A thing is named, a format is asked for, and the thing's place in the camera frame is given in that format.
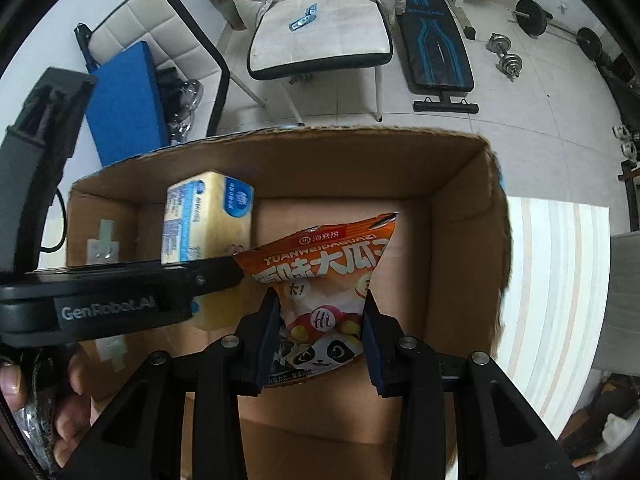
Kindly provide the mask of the person's left hand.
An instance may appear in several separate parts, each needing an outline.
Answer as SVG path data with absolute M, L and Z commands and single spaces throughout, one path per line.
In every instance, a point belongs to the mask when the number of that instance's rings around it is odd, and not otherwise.
M 73 346 L 67 357 L 67 396 L 56 404 L 53 412 L 53 442 L 50 446 L 58 466 L 64 467 L 81 439 L 91 427 L 89 392 L 89 357 L 80 344 Z M 16 364 L 1 361 L 1 391 L 12 413 L 26 403 L 27 384 Z

